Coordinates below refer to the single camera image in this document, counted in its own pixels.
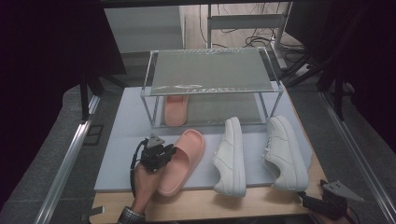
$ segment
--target transparent shelf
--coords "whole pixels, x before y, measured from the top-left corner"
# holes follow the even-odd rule
[[[270,113],[264,93],[276,95]],[[181,49],[151,52],[141,98],[154,127],[164,125],[163,101],[169,95],[189,95],[186,126],[219,124],[230,116],[257,124],[274,113],[282,93],[265,48]],[[155,103],[148,104],[152,97]]]

